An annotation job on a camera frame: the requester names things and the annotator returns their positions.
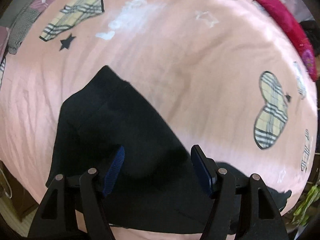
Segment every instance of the white cable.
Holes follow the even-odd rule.
[[[11,187],[10,187],[10,184],[9,184],[9,182],[7,181],[7,178],[6,178],[4,172],[3,172],[3,170],[2,170],[1,168],[0,168],[0,171],[1,171],[1,173],[2,173],[2,175],[3,175],[3,177],[4,177],[4,180],[5,180],[5,182],[7,183],[7,186],[8,186],[8,188],[9,188],[9,190],[10,190],[10,195],[9,195],[9,194],[7,193],[7,191],[3,188],[4,193],[5,193],[5,195],[6,195],[8,198],[12,198],[12,189],[11,189]]]

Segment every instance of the mattress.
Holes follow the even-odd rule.
[[[55,0],[17,54],[5,56],[0,159],[37,202],[62,103],[108,65],[188,151],[199,144],[216,162],[291,190],[281,213],[294,206],[315,151],[316,87],[263,7],[254,0],[94,0],[86,15],[61,21],[77,3]],[[116,239],[200,237],[113,230]]]

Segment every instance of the folded black fabric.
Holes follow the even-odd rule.
[[[189,153],[148,101],[108,66],[63,103],[46,185],[58,173],[69,177],[99,167],[119,145],[125,160],[104,199],[108,221],[154,232],[201,233],[212,200],[198,184]]]

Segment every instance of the metal pin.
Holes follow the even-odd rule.
[[[89,174],[95,174],[97,172],[97,169],[96,168],[90,168],[88,169],[88,173]]]
[[[252,175],[252,178],[255,179],[255,180],[259,180],[260,179],[260,176],[258,174],[253,174]]]
[[[63,175],[62,174],[58,174],[56,175],[56,180],[59,181],[59,180],[62,180],[63,179]]]
[[[221,174],[227,174],[227,172],[228,172],[225,168],[220,168],[220,169],[218,169],[218,171]]]

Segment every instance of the black star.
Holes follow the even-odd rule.
[[[74,38],[75,38],[75,36],[72,37],[72,33],[71,33],[71,34],[69,35],[69,37],[66,38],[65,40],[60,40],[60,42],[61,42],[62,45],[61,45],[61,48],[59,49],[59,51],[62,50],[62,49],[64,49],[64,48],[69,49],[70,43],[71,43],[71,41],[72,41]]]
[[[291,101],[291,96],[289,96],[288,94],[286,94],[285,97],[287,98],[288,102],[290,103],[290,101]]]

